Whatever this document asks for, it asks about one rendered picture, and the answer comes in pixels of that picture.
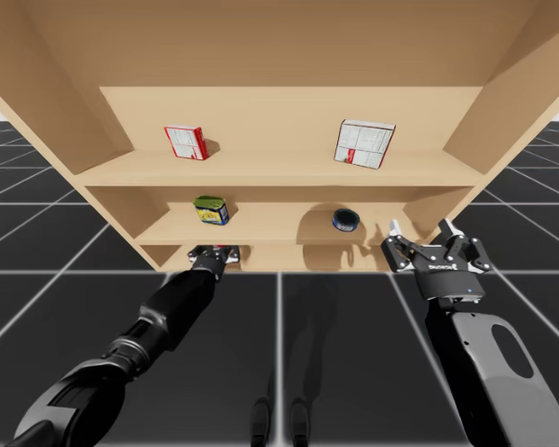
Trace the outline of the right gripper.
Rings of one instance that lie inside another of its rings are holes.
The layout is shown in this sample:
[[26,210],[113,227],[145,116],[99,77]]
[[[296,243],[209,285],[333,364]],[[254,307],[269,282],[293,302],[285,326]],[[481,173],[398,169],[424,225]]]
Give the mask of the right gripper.
[[389,223],[389,233],[380,245],[392,272],[415,270],[422,298],[453,301],[480,301],[484,295],[476,274],[492,270],[483,243],[468,237],[444,218],[439,222],[444,246],[421,246],[402,235],[397,219]]

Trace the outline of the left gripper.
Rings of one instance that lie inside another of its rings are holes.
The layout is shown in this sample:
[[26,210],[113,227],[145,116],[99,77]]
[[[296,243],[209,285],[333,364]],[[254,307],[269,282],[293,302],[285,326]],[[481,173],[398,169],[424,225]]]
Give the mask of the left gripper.
[[240,262],[239,246],[227,245],[221,250],[215,250],[213,246],[197,245],[187,253],[187,258],[192,270],[208,271],[215,278],[221,278],[228,264]]

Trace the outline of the pale wooden shelf unit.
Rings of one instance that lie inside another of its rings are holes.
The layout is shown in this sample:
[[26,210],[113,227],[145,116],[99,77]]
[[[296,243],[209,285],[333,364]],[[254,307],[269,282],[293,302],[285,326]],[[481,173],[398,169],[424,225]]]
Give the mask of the pale wooden shelf unit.
[[[0,112],[156,270],[383,270],[559,112],[559,0],[0,0]],[[380,169],[334,160],[345,119],[396,126]]]

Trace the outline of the green and blue rectangular can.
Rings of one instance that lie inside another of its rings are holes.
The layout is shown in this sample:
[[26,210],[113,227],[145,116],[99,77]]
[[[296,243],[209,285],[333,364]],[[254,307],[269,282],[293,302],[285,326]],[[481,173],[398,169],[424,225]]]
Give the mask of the green and blue rectangular can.
[[229,212],[222,197],[199,196],[193,200],[193,205],[203,223],[225,225],[229,222]]

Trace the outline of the red and white carton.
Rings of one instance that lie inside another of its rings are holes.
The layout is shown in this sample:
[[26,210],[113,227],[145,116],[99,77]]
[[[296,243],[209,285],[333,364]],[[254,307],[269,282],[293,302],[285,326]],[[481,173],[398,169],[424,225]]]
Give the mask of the red and white carton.
[[334,160],[380,169],[395,130],[394,124],[345,119],[340,125]]

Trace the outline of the blue flat can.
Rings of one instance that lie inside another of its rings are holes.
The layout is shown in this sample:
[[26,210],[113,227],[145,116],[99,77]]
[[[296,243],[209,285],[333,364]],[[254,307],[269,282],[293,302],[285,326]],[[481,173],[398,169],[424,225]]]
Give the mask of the blue flat can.
[[333,214],[332,224],[341,232],[353,232],[360,224],[360,216],[351,209],[338,209]]

